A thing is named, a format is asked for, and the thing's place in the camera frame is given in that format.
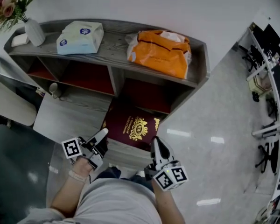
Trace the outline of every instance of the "plastic bag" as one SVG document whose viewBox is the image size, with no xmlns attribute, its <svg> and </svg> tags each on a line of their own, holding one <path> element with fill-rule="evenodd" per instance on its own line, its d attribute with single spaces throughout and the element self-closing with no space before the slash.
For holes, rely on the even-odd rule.
<svg viewBox="0 0 280 224">
<path fill-rule="evenodd" d="M 131 62 L 186 79 L 191 63 L 187 37 L 162 30 L 140 31 L 126 36 L 127 59 Z"/>
<path fill-rule="evenodd" d="M 101 23 L 74 21 L 58 37 L 57 52 L 60 55 L 97 53 L 103 36 Z"/>
</svg>

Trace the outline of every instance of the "white vase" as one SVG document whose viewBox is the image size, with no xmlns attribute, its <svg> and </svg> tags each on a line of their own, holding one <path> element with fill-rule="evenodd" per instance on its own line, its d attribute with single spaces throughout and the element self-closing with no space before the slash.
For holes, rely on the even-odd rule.
<svg viewBox="0 0 280 224">
<path fill-rule="evenodd" d="M 43 44 L 43 42 L 46 39 L 46 36 L 45 36 L 41 26 L 37 23 L 37 21 L 30 19 L 30 18 L 28 19 L 27 22 L 25 22 L 25 32 L 26 32 L 29 40 L 36 47 Z"/>
</svg>

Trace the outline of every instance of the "maroon passport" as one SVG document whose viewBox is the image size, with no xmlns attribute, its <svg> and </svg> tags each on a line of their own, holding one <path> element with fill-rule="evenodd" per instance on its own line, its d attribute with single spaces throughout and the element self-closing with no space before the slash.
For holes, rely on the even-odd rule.
<svg viewBox="0 0 280 224">
<path fill-rule="evenodd" d="M 113 99 L 101 128 L 109 129 L 110 139 L 150 151 L 159 123 L 153 114 Z"/>
</svg>

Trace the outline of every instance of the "hand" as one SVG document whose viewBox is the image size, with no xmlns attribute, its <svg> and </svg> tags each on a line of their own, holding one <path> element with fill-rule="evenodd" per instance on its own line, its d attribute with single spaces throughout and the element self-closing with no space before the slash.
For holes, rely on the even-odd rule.
<svg viewBox="0 0 280 224">
<path fill-rule="evenodd" d="M 87 177 L 92 170 L 93 167 L 83 157 L 78 157 L 73 167 L 73 171 L 82 177 Z"/>
</svg>

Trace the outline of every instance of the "curved desk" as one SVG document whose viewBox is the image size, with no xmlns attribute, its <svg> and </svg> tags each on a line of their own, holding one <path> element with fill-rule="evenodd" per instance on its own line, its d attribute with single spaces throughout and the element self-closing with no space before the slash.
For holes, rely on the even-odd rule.
<svg viewBox="0 0 280 224">
<path fill-rule="evenodd" d="M 262 56 L 264 58 L 264 61 L 265 61 L 265 64 L 263 64 L 255 72 L 253 72 L 250 76 L 248 76 L 246 80 L 247 81 L 251 80 L 255 75 L 257 75 L 260 71 L 262 71 L 265 67 L 267 67 L 269 79 L 270 79 L 270 82 L 271 82 L 271 85 L 272 85 L 273 95 L 274 95 L 275 101 L 277 103 L 278 114 L 279 114 L 279 122 L 278 123 L 276 123 L 275 125 L 273 125 L 271 127 L 253 132 L 252 135 L 254 136 L 254 135 L 265 133 L 265 132 L 268 132 L 268 131 L 271 131 L 271 130 L 274 130 L 274 129 L 279 129 L 279 131 L 280 131 L 280 96 L 279 96 L 277 84 L 276 84 L 276 81 L 275 81 L 275 78 L 274 78 L 274 73 L 276 71 L 280 71 L 280 67 L 276 66 L 273 62 L 270 62 L 268 60 L 267 56 L 264 54 L 261 46 L 259 45 L 258 41 L 256 40 L 254 34 L 252 33 L 252 31 L 249 28 L 248 28 L 248 32 L 251 35 L 251 38 L 252 38 L 253 42 L 255 43 L 257 49 L 262 54 Z M 280 195 L 280 136 L 279 136 L 279 150 L 278 150 L 278 162 L 277 162 L 277 182 L 274 186 L 271 201 L 274 200 L 279 195 Z"/>
</svg>

